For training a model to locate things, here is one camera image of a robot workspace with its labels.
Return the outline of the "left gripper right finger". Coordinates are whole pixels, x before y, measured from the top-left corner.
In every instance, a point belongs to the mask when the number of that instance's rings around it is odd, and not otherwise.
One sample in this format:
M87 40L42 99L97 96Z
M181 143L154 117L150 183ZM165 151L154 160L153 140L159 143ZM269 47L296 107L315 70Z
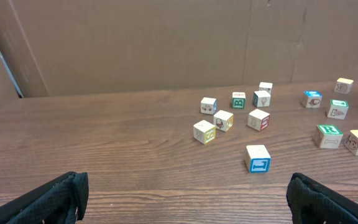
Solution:
M286 193L293 224L358 223L358 204L302 173L294 173Z

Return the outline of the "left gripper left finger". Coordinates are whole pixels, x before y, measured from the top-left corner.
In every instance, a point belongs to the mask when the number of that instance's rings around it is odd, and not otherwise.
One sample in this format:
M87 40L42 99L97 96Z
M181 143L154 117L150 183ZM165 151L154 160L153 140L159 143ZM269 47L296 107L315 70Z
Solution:
M88 174L67 172L0 206L0 224L76 223L85 216L88 197Z

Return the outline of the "wooden block blue front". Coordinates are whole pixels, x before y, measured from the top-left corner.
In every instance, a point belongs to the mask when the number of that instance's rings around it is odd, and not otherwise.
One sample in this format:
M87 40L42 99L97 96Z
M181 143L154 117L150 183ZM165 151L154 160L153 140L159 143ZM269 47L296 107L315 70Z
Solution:
M246 146L245 163L250 173L268 172L271 157L264 145Z

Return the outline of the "green R block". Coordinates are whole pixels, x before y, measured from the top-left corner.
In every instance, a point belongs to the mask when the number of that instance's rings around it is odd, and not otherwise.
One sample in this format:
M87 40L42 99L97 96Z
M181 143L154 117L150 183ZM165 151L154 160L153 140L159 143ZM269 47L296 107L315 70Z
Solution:
M321 149L337 149L343 137L342 131L332 124L318 124L313 141Z

